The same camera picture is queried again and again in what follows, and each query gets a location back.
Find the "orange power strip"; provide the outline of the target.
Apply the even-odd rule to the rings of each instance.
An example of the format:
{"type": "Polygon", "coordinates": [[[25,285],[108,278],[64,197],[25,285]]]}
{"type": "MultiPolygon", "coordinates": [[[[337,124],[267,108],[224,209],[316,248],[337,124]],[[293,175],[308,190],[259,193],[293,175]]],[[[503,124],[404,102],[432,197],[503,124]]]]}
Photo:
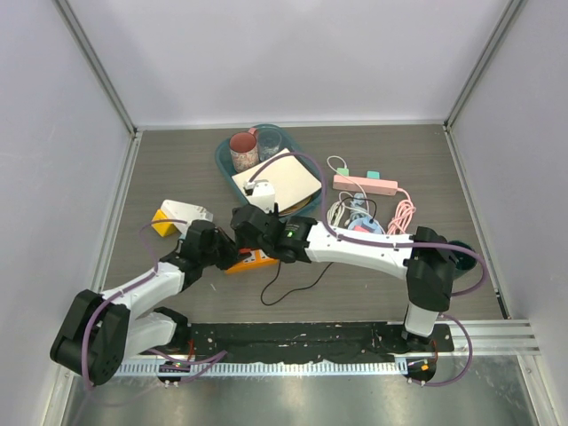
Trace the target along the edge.
{"type": "Polygon", "coordinates": [[[236,274],[263,268],[266,266],[276,265],[279,261],[277,259],[267,256],[263,250],[252,250],[247,253],[247,257],[230,267],[225,271],[225,274],[236,274]]]}

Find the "yellow cube plug adapter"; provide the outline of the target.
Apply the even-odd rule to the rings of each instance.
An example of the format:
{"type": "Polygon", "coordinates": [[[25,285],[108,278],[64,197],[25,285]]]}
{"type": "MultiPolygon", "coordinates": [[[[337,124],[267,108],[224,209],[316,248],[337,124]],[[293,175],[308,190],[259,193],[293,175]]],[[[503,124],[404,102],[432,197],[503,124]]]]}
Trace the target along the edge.
{"type": "Polygon", "coordinates": [[[167,219],[168,216],[161,209],[156,210],[152,219],[152,228],[163,238],[178,232],[176,224],[173,222],[167,222],[167,219]]]}

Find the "white square power socket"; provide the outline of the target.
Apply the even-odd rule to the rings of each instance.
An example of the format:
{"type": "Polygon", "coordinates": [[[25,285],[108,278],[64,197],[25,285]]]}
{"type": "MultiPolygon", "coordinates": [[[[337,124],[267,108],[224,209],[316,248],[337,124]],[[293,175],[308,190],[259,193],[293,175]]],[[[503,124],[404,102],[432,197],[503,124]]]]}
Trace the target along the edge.
{"type": "Polygon", "coordinates": [[[181,201],[164,200],[161,212],[167,219],[174,219],[174,225],[181,234],[185,234],[187,228],[195,220],[212,222],[214,216],[206,208],[181,201]]]}

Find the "red cube plug adapter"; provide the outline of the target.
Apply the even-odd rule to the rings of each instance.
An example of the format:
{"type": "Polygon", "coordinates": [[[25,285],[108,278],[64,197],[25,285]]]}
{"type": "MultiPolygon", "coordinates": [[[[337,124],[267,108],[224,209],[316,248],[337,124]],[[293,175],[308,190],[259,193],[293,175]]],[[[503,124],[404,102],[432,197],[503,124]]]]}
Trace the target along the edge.
{"type": "Polygon", "coordinates": [[[238,259],[243,261],[251,256],[252,250],[250,248],[241,248],[239,250],[238,259]]]}

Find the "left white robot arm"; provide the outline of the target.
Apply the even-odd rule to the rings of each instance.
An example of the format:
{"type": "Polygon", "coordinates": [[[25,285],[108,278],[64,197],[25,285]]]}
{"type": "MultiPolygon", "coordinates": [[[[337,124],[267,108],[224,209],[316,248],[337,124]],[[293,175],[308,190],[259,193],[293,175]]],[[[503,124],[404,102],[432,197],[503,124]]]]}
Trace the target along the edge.
{"type": "Polygon", "coordinates": [[[241,259],[237,244],[220,227],[193,221],[175,249],[149,272],[103,293],[78,293],[51,346],[51,360],[81,375],[87,385],[100,386],[124,360],[142,352],[186,350],[187,317],[159,303],[188,289],[206,268],[224,271],[241,259]]]}

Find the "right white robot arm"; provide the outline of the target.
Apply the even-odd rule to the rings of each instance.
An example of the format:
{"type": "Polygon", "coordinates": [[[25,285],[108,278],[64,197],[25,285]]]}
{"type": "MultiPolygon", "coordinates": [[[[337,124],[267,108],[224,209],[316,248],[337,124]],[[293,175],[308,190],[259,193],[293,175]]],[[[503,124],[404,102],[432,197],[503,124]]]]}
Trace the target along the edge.
{"type": "Polygon", "coordinates": [[[438,315],[449,309],[457,259],[430,228],[414,234],[363,233],[310,217],[281,221],[251,204],[233,210],[231,228],[240,248],[261,249],[282,263],[348,264],[404,280],[408,305],[400,337],[410,350],[431,342],[438,315]]]}

